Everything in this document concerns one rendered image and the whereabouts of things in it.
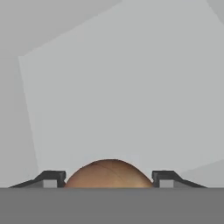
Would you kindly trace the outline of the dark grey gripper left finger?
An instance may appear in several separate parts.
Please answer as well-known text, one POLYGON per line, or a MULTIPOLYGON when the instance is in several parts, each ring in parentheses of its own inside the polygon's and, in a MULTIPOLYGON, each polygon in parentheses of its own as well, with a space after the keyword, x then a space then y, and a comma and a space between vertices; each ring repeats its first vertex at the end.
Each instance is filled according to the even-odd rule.
POLYGON ((63 188, 66 177, 65 171, 42 171, 35 179, 13 185, 12 188, 63 188))

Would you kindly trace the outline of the grey fridge interior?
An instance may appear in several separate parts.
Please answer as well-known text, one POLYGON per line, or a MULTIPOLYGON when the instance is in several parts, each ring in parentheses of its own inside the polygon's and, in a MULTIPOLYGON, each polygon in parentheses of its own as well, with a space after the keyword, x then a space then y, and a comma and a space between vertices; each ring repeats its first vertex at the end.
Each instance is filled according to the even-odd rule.
POLYGON ((224 0, 0 0, 0 187, 103 158, 224 186, 224 0))

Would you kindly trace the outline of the brown orange peach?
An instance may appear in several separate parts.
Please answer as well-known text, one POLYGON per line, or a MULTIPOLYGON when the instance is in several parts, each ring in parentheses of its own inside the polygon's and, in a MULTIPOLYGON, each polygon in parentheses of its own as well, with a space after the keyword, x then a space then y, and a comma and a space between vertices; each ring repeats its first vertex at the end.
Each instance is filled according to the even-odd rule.
POLYGON ((151 181, 134 165, 117 159, 87 164, 66 182, 66 188, 148 188, 151 181))

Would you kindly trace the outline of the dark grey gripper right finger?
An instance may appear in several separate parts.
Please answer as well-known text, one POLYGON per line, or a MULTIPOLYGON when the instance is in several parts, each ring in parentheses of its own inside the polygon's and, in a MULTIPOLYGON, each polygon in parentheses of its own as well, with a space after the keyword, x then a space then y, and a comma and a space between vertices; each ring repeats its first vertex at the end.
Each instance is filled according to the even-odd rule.
POLYGON ((153 171, 151 177, 156 188, 204 188, 203 185, 181 178, 175 171, 153 171))

